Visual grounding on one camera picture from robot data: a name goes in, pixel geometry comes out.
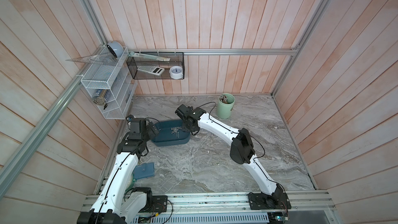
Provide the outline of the teal plastic storage tray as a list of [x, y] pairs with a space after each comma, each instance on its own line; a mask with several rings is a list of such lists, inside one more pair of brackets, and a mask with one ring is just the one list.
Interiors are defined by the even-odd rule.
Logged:
[[190, 141], [191, 133], [182, 130], [182, 120], [165, 120], [155, 124], [159, 134], [151, 141], [158, 147], [183, 145]]

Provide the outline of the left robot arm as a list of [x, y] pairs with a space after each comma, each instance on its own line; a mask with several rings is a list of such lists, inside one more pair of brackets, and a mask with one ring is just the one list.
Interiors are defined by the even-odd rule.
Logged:
[[89, 211], [81, 212], [78, 224], [129, 224], [141, 210], [153, 206], [152, 190], [132, 189], [126, 198], [128, 182], [139, 159], [148, 152], [147, 142], [159, 134], [149, 118], [126, 117], [129, 132], [117, 147], [115, 164], [102, 192]]

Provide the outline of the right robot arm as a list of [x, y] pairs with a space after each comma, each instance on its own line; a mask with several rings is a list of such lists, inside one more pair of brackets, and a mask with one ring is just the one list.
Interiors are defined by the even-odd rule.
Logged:
[[182, 120], [182, 129], [197, 134], [202, 129], [213, 133], [230, 146], [230, 157], [242, 165], [254, 178], [260, 188], [260, 193], [248, 193], [250, 208], [263, 209], [291, 209], [291, 203], [284, 187], [274, 181], [259, 161], [256, 155], [252, 136], [246, 128], [236, 129], [213, 118], [210, 113], [200, 107], [192, 108], [180, 105], [175, 114]]

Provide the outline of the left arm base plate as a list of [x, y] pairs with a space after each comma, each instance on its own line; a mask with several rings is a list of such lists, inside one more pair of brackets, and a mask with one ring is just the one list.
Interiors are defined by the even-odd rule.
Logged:
[[134, 192], [122, 204], [122, 212], [125, 214], [167, 211], [167, 196], [148, 196], [144, 192]]

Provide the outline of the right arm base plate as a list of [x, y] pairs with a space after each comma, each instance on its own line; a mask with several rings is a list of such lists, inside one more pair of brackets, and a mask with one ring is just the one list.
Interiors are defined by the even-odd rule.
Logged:
[[290, 200], [285, 193], [280, 196], [269, 196], [264, 193], [250, 192], [247, 197], [251, 210], [291, 209]]

